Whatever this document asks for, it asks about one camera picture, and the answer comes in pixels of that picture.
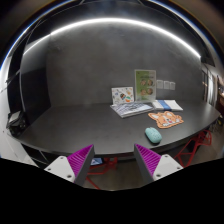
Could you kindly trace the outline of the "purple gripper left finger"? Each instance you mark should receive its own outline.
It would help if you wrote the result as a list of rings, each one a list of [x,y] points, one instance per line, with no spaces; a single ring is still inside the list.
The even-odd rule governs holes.
[[[68,157],[59,156],[45,168],[45,171],[82,186],[93,157],[94,145],[89,145]]]

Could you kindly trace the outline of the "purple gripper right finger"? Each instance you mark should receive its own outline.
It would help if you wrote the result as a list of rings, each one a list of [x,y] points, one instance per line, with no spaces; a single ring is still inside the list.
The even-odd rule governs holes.
[[[159,155],[139,144],[134,145],[134,156],[146,184],[152,183],[182,169],[182,166],[170,155]]]

